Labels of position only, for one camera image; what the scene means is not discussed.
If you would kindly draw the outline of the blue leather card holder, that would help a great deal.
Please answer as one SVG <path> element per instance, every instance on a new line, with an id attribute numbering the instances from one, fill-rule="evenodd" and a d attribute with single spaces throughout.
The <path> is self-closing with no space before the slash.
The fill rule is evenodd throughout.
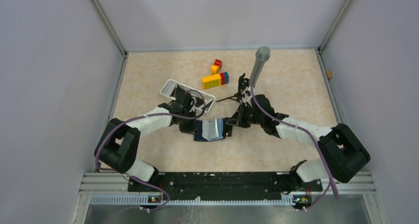
<path id="1" fill-rule="evenodd" d="M 197 133 L 194 135 L 194 141 L 213 142 L 223 140 L 232 135 L 233 126 L 226 124 L 227 118 L 207 120 L 197 120 Z"/>

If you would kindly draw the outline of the black mini tripod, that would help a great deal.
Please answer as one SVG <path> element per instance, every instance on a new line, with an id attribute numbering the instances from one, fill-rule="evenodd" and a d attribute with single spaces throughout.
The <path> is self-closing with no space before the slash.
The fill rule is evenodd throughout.
<path id="1" fill-rule="evenodd" d="M 228 96 L 223 99 L 219 99 L 216 102 L 221 102 L 225 100 L 233 100 L 235 102 L 238 102 L 240 104 L 242 103 L 248 103 L 248 101 L 251 99 L 251 92 L 250 92 L 250 83 L 249 78 L 246 78 L 246 74 L 244 73 L 242 76 L 239 77 L 238 80 L 238 92 L 235 93 L 232 96 Z"/>

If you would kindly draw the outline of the grey microphone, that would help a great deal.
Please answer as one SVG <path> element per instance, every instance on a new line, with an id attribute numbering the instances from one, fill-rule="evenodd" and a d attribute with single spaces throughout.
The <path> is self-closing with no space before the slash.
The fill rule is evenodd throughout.
<path id="1" fill-rule="evenodd" d="M 249 84 L 255 86 L 265 63 L 270 59 L 271 50 L 268 46 L 261 46 L 255 53 L 255 62 L 252 68 Z"/>

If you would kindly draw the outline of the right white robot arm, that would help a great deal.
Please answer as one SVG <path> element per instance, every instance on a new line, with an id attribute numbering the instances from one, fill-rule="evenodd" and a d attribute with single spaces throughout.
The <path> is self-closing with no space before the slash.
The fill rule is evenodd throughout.
<path id="1" fill-rule="evenodd" d="M 247 91 L 230 99 L 238 102 L 239 107 L 227 124 L 241 128 L 259 125 L 268 135 L 291 139 L 317 150 L 318 159 L 301 161 L 292 167 L 290 185 L 295 190 L 304 190 L 316 179 L 348 183 L 371 160 L 369 152 L 346 124 L 324 127 L 293 119 L 275 112 L 263 94 L 251 96 Z"/>

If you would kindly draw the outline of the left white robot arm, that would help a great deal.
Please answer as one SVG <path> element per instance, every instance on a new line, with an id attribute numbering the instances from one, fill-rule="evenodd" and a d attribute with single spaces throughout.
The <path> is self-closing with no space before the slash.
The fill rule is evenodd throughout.
<path id="1" fill-rule="evenodd" d="M 195 135 L 196 121 L 203 116 L 198 114 L 194 96 L 204 96 L 195 89 L 175 92 L 170 103 L 162 103 L 152 111 L 127 120 L 111 119 L 94 151 L 94 162 L 98 169 L 101 163 L 107 165 L 107 171 L 138 179 L 147 191 L 158 186 L 158 170 L 137 156 L 141 139 L 166 127 L 178 125 L 181 133 Z"/>

